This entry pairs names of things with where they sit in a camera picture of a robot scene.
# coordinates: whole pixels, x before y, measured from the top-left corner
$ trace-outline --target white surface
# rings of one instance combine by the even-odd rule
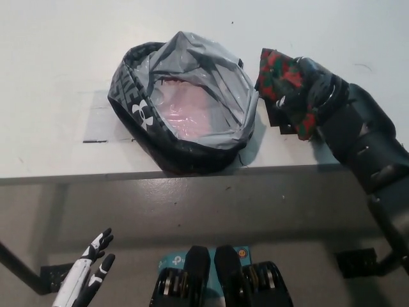
[[[0,183],[164,176],[135,142],[82,140],[124,53],[179,30],[220,42],[254,82],[263,47],[309,56],[367,89],[409,143],[408,9],[405,0],[1,1]],[[263,104],[259,117],[266,125]],[[249,167],[234,172],[335,163],[278,129],[259,124],[255,134],[241,153]]]

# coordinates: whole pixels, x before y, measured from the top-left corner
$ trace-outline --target robotic arm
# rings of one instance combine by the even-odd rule
[[[296,59],[305,88],[299,99],[313,114],[316,131],[368,195],[368,207],[392,247],[376,267],[385,275],[401,264],[409,274],[409,153],[393,122],[366,90],[347,83],[309,58]],[[291,114],[297,99],[277,104]]]
[[[89,277],[91,266],[105,255],[104,249],[113,240],[111,229],[101,233],[74,263],[65,278],[52,307],[87,307],[101,287],[111,265],[115,260],[109,254],[96,272]]]

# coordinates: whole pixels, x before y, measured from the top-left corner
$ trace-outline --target white robotic hand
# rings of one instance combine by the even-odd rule
[[[104,249],[114,239],[111,229],[101,233],[74,263],[52,307],[87,307],[107,275],[115,255],[109,254],[90,278],[91,266],[105,255]]]

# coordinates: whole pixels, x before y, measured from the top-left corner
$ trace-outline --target black bag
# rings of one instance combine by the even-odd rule
[[[219,44],[179,32],[130,49],[108,99],[162,169],[220,171],[254,130],[258,93],[240,63]]]

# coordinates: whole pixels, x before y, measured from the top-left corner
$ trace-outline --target white logo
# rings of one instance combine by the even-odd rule
[[[282,99],[278,100],[278,101],[276,102],[277,107],[281,107],[281,106],[284,104],[284,101],[285,101],[285,100],[286,100],[286,97],[285,97],[285,96],[283,96]]]
[[[139,105],[134,104],[132,106],[132,113],[136,113],[139,111],[139,116],[142,118],[142,128],[146,130],[146,126],[152,126],[153,124],[153,117],[145,118],[145,113],[143,112],[142,108],[146,107],[147,103],[145,100],[142,100]]]
[[[181,262],[181,256],[176,256],[172,262],[175,265],[178,264],[179,262]]]

